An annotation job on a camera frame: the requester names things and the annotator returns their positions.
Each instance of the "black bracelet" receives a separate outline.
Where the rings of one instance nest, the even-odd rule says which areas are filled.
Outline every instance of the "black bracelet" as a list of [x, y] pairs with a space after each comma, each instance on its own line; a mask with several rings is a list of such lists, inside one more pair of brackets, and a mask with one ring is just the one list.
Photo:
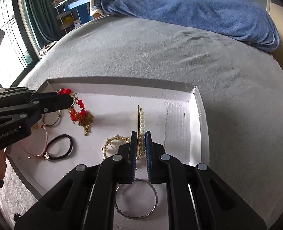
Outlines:
[[69, 150], [62, 156], [51, 156], [50, 153], [48, 151], [45, 152], [44, 154], [44, 158], [47, 159], [47, 160], [60, 160], [60, 159], [63, 159], [65, 158], [66, 156], [68, 156], [70, 154], [70, 152], [72, 151], [72, 147], [73, 147], [73, 140], [72, 140], [72, 137], [67, 135], [67, 134], [63, 134], [63, 135], [59, 135], [57, 136], [56, 138], [54, 138], [53, 140], [51, 140], [48, 144], [47, 144], [47, 148], [46, 150], [49, 148], [49, 146], [54, 143], [55, 141], [61, 139], [61, 138], [69, 138], [70, 140], [70, 147], [69, 147]]

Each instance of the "silver bracelet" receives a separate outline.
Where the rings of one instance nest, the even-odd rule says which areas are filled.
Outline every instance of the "silver bracelet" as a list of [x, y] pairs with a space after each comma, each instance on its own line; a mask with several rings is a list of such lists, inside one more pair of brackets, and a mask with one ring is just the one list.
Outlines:
[[46, 116], [46, 114], [44, 114], [43, 116], [42, 116], [42, 124], [44, 125], [44, 126], [53, 126], [53, 125], [55, 125], [58, 121], [59, 121], [59, 119], [61, 118], [61, 110], [59, 110], [58, 111], [58, 119], [54, 122], [54, 123], [52, 123], [52, 124], [46, 124], [45, 123], [45, 116]]
[[157, 192], [156, 192], [155, 188], [153, 187], [153, 185], [150, 184], [149, 182], [147, 182], [146, 180], [135, 178], [135, 179], [134, 179], [134, 182], [137, 182], [137, 181], [145, 182], [146, 184], [148, 184], [148, 185], [151, 187], [151, 189], [153, 190], [154, 195], [155, 195], [155, 205], [154, 205], [154, 207], [153, 207], [153, 209], [151, 210], [150, 213], [148, 213], [148, 214], [146, 214], [146, 215], [143, 215], [143, 216], [132, 217], [132, 216], [129, 216], [129, 215], [124, 214], [124, 213], [119, 209], [119, 207], [118, 207], [118, 205], [117, 205], [117, 202], [116, 202], [117, 191], [118, 191], [118, 189], [119, 189], [122, 185], [124, 185], [124, 184], [119, 185], [118, 188], [116, 189], [116, 192], [115, 192], [115, 208], [117, 209], [117, 213], [119, 213], [119, 214], [121, 214], [122, 216], [124, 216], [124, 217], [126, 217], [126, 218], [128, 218], [128, 219], [131, 219], [131, 220], [139, 220], [139, 219], [142, 219], [142, 218], [145, 218], [145, 217], [149, 216], [150, 214], [152, 214], [152, 213], [154, 212], [154, 210], [155, 210], [156, 207], [157, 207], [157, 203], [158, 203]]

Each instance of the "curtain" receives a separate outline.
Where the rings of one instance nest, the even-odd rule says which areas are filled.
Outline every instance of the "curtain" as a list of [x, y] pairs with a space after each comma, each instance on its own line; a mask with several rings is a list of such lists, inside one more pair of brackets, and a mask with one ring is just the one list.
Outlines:
[[25, 0], [25, 5], [39, 48], [62, 37], [51, 0]]

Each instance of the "logo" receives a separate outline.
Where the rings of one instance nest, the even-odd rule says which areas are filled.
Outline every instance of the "logo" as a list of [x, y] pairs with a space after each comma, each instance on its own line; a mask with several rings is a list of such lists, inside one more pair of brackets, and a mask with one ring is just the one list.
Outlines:
[[4, 137], [7, 137], [7, 136], [9, 136], [9, 135], [12, 135], [12, 134], [14, 134], [15, 132], [18, 132], [18, 128], [13, 129], [13, 130], [11, 130], [11, 131], [8, 131], [8, 132], [6, 132], [6, 133], [1, 134], [1, 135], [0, 135], [0, 139], [3, 139]]

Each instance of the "gray bedsheet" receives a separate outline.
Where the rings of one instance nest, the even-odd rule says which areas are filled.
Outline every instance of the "gray bedsheet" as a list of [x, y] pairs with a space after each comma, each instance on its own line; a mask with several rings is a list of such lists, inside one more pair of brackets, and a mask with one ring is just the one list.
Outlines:
[[[210, 167], [268, 227], [283, 212], [283, 71], [270, 54], [204, 30], [106, 16], [62, 38], [21, 85], [38, 89], [46, 79], [71, 76], [196, 84], [208, 123]], [[34, 202], [9, 168], [0, 190], [8, 222]]]

